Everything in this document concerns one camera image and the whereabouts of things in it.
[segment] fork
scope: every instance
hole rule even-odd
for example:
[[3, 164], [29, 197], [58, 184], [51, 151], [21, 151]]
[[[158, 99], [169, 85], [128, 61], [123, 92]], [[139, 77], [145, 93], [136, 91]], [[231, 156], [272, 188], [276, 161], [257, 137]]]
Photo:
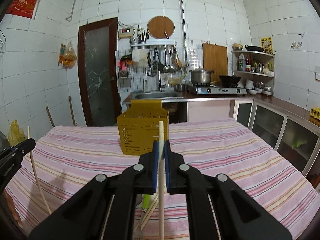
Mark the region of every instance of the fork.
[[143, 221], [143, 218], [147, 212], [149, 202], [150, 202], [150, 196], [151, 195], [144, 195], [143, 196], [143, 204], [142, 204], [142, 212], [140, 216], [139, 226], [137, 230], [133, 233], [132, 240], [142, 240], [143, 239], [143, 231], [141, 230], [141, 224]]

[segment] rectangular cutting board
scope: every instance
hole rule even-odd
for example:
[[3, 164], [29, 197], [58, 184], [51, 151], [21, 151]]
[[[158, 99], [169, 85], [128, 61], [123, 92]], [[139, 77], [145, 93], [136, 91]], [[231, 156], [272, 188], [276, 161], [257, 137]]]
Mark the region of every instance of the rectangular cutting board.
[[211, 81], [220, 82], [219, 75], [228, 76], [228, 52], [227, 47], [202, 44], [203, 49], [203, 68], [205, 70], [213, 70]]

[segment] yellow poster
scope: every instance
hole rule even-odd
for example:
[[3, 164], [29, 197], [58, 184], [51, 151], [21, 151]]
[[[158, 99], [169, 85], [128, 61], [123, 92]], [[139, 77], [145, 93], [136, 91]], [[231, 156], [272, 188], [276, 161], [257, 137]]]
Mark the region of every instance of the yellow poster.
[[265, 53], [273, 54], [271, 37], [261, 38], [261, 47], [264, 48]]

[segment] brown door frame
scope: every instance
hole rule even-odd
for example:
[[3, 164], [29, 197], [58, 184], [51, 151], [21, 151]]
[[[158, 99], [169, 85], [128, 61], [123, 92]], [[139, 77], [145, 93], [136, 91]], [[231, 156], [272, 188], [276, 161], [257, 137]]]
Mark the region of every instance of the brown door frame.
[[106, 26], [109, 26], [109, 73], [110, 73], [110, 78], [113, 78], [110, 84], [111, 84], [112, 98], [114, 101], [114, 113], [116, 118], [121, 114], [120, 98], [119, 98], [117, 78], [116, 78], [115, 51], [117, 50], [117, 26], [118, 26], [118, 17], [116, 17], [112, 19], [93, 22], [93, 23], [79, 27], [78, 76], [79, 76], [79, 87], [80, 87], [82, 108], [83, 108], [84, 118], [87, 126], [93, 126], [93, 119], [92, 119], [92, 114], [91, 114], [91, 109], [89, 104], [89, 96], [88, 96], [87, 82], [86, 82], [86, 76], [85, 76], [84, 37], [87, 31], [99, 29]]

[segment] hanging plastic bag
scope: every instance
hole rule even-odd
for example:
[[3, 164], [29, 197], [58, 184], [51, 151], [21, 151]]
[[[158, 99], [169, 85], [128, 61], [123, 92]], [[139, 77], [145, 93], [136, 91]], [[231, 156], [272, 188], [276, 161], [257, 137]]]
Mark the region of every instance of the hanging plastic bag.
[[7, 138], [11, 147], [16, 146], [17, 144], [23, 142], [26, 139], [23, 129], [19, 128], [17, 120], [14, 120], [11, 123], [10, 131], [7, 135]]
[[64, 68], [72, 68], [76, 61], [77, 61], [77, 56], [75, 53], [75, 50], [72, 47], [71, 41], [68, 43], [65, 53], [63, 54], [63, 60], [62, 60], [62, 65]]

